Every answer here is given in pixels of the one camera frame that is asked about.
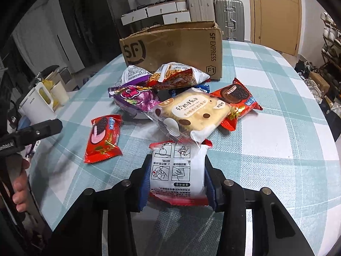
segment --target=plaid tablecloth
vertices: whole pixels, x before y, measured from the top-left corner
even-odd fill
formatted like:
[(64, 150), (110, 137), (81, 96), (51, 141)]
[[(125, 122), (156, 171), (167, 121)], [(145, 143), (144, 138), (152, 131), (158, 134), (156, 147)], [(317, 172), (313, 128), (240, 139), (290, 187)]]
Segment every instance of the plaid tablecloth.
[[(85, 188), (100, 191), (128, 178), (150, 153), (149, 144), (165, 139), (152, 121), (123, 115), (118, 143), (123, 156), (83, 163), (91, 119), (123, 114), (107, 89), (125, 68), (121, 55), (91, 78), (60, 111), (62, 132), (43, 140), (32, 160), (31, 188), (52, 229)], [(223, 78), (210, 83), (211, 91), (230, 84), (235, 76), (264, 110), (248, 113), (234, 132), (218, 128), (212, 133), (212, 165), (245, 188), (270, 187), (315, 254), (325, 255), (340, 231), (341, 172), (318, 104), (294, 69), (270, 48), (224, 41)], [(138, 255), (215, 255), (222, 218), (210, 207), (149, 202), (133, 216)], [(251, 255), (250, 212), (247, 221), (246, 255)]]

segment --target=door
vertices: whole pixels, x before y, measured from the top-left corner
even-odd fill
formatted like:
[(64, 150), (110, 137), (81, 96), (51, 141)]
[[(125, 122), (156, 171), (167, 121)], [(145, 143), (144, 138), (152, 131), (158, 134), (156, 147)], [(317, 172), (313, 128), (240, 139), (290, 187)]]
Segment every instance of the door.
[(295, 55), (300, 34), (300, 0), (254, 0), (254, 43)]

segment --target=cardboard box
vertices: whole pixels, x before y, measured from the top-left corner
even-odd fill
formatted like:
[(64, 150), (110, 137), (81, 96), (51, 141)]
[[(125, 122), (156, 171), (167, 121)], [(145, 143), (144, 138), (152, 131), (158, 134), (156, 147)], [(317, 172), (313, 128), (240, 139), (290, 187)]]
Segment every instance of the cardboard box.
[(222, 34), (215, 22), (157, 25), (120, 40), (127, 65), (154, 73), (162, 64), (180, 62), (222, 77)]
[(322, 92), (322, 97), (325, 96), (330, 87), (326, 80), (323, 79), (320, 74), (315, 72), (310, 72), (309, 78), (312, 79), (318, 85), (318, 88)]

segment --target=human hand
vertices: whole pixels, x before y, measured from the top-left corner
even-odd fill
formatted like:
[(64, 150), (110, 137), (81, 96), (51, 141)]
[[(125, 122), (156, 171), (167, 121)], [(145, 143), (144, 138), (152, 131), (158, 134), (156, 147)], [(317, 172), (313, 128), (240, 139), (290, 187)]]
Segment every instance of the human hand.
[(27, 202), (27, 194), (28, 194), (28, 186), (27, 186), (27, 174), (25, 169), (28, 169), (30, 163), (23, 159), (22, 162), (22, 171), (14, 181), (13, 181), (13, 189), (15, 194), (12, 199), (16, 204), (16, 209), (18, 212), (25, 212), (27, 210), (28, 202)]

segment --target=snack package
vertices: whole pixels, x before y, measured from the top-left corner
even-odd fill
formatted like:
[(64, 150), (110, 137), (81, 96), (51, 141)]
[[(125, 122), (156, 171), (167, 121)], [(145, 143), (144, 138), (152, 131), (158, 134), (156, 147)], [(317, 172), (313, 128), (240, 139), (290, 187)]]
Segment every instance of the snack package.
[(192, 87), (209, 79), (210, 76), (194, 67), (170, 62), (163, 64), (147, 81), (155, 89)]
[(85, 150), (85, 163), (94, 163), (122, 155), (117, 146), (121, 126), (120, 115), (105, 115), (91, 120), (92, 129)]
[[(194, 86), (193, 88), (200, 89), (202, 92), (210, 93), (210, 85), (208, 83), (200, 83)], [(188, 89), (189, 88), (170, 89), (168, 93), (170, 94), (171, 97), (174, 97)]]
[(121, 78), (114, 85), (114, 87), (124, 87), (130, 85), (144, 86), (151, 75), (152, 74), (146, 69), (130, 65), (123, 71)]
[[(216, 90), (211, 94), (235, 107), (235, 114), (239, 118), (246, 115), (252, 109), (263, 110), (250, 91), (237, 78), (234, 78), (231, 85)], [(221, 125), (229, 131), (234, 131), (236, 130), (237, 119), (230, 120), (226, 118)]]
[(190, 88), (158, 104), (147, 115), (172, 139), (202, 143), (231, 110), (234, 113), (229, 104), (215, 96)]
[(152, 143), (150, 193), (171, 205), (208, 205), (205, 194), (205, 156), (212, 142), (202, 145)]
[(116, 105), (136, 119), (148, 119), (144, 112), (161, 102), (156, 92), (150, 87), (109, 88), (108, 92)]

